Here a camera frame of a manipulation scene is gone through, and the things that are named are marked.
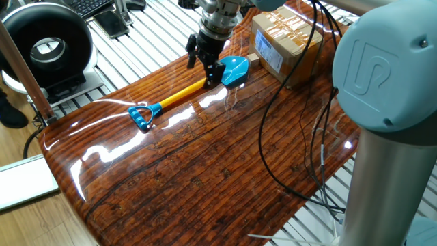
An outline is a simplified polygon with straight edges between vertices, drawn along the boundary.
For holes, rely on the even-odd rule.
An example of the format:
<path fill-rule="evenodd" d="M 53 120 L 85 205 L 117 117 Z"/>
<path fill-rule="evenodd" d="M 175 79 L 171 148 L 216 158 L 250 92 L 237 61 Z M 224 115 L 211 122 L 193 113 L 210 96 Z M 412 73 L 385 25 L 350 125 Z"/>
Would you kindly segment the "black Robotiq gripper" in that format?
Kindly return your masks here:
<path fill-rule="evenodd" d="M 200 59 L 206 73 L 204 88 L 216 87 L 223 78 L 226 65 L 217 60 L 224 45 L 225 41 L 211 38 L 202 31 L 199 31 L 198 35 L 191 34 L 188 38 L 185 47 L 188 53 L 187 68 L 194 68 L 197 57 Z"/>

